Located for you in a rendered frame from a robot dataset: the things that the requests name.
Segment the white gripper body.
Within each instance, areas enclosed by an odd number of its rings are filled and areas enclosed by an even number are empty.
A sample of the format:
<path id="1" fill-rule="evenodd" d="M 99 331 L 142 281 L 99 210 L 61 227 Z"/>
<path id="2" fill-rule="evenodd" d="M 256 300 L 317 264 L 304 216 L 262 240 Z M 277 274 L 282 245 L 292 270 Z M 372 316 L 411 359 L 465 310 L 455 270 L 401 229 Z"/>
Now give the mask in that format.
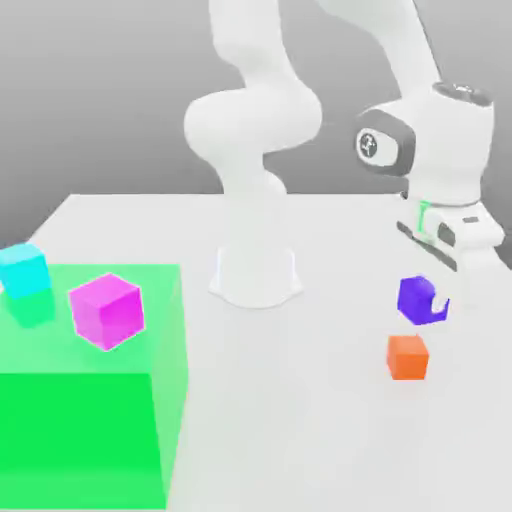
<path id="1" fill-rule="evenodd" d="M 441 294 L 470 295 L 496 269 L 496 226 L 483 220 L 434 220 L 423 232 L 404 221 L 398 231 L 411 249 L 409 268 L 429 279 Z"/>

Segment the small purple cube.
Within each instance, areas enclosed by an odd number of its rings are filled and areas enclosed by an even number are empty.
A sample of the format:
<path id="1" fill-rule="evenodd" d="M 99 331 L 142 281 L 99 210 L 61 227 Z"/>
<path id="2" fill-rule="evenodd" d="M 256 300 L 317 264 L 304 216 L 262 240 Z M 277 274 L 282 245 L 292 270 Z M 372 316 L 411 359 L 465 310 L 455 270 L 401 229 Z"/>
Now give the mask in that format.
<path id="1" fill-rule="evenodd" d="M 434 285 L 424 276 L 402 278 L 398 290 L 397 310 L 414 325 L 445 321 L 448 316 L 450 300 L 445 302 L 442 310 L 434 312 L 435 295 Z"/>

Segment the small orange cube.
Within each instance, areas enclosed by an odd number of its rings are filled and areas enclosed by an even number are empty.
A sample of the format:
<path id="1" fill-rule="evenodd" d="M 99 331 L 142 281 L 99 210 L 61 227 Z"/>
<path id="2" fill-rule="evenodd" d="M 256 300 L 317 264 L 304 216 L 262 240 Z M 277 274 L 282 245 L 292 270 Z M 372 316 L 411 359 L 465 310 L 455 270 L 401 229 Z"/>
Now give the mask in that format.
<path id="1" fill-rule="evenodd" d="M 386 361 L 394 380 L 423 380 L 429 352 L 419 335 L 390 336 Z"/>

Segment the small magenta cube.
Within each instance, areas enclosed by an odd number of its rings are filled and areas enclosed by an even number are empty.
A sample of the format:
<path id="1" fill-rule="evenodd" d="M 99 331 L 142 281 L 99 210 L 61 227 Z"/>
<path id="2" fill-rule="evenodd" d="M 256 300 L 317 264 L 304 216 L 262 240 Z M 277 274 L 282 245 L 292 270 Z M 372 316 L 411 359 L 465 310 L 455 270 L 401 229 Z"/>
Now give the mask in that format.
<path id="1" fill-rule="evenodd" d="M 145 329 L 141 288 L 108 273 L 69 292 L 75 332 L 103 351 Z"/>

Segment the small cyan cube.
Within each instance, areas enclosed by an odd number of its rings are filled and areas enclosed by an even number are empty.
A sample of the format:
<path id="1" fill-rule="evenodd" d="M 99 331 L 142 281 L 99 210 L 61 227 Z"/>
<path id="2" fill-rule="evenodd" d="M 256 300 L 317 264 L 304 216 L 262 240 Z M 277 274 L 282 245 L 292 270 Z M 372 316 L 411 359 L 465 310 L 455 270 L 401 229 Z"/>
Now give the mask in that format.
<path id="1" fill-rule="evenodd" d="M 11 299 L 49 289 L 51 279 L 43 252 L 31 243 L 0 249 L 0 283 Z"/>

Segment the large green box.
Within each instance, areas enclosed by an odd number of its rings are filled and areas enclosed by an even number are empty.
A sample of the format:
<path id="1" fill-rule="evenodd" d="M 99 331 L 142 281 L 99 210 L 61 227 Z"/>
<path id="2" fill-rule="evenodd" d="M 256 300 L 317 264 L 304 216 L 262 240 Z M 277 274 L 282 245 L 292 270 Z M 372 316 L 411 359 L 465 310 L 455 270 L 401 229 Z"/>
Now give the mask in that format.
<path id="1" fill-rule="evenodd" d="M 77 335 L 69 293 L 112 273 L 145 328 L 111 351 Z M 52 288 L 0 292 L 0 510 L 163 510 L 188 388 L 173 264 L 54 264 Z"/>

